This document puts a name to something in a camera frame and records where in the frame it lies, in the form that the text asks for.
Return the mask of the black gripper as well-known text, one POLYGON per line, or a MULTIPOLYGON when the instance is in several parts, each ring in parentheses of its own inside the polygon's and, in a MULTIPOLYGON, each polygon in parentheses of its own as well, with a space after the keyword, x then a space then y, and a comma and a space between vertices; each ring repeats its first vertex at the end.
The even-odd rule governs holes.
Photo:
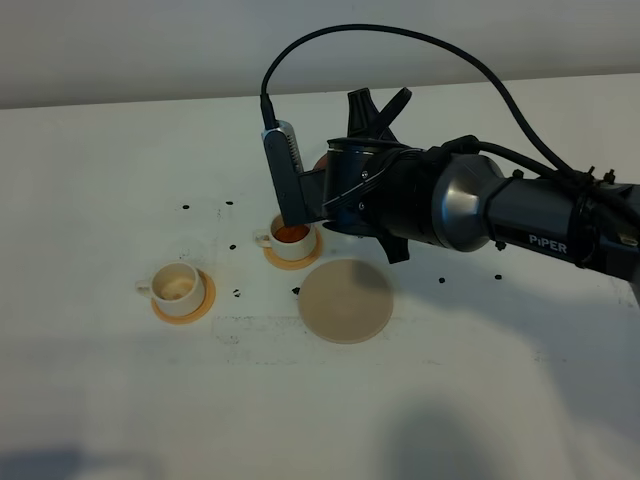
POLYGON ((404 178, 415 168, 415 149, 398 143, 391 131, 411 97, 402 88, 376 116, 368 88, 348 93, 349 138, 328 141, 322 201, 326 229, 357 237, 415 238, 408 200, 414 188, 404 178))

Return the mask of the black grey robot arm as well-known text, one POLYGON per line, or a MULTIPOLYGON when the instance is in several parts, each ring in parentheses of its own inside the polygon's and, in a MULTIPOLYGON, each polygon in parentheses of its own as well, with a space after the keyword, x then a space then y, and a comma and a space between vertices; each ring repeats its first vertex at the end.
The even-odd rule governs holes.
POLYGON ((328 144, 328 229, 376 239, 390 263, 408 259, 410 241, 461 252, 494 243, 638 283, 637 185, 564 176, 471 135, 409 147, 390 126, 410 97, 402 89, 378 109, 368 89, 349 94, 347 134, 328 144))

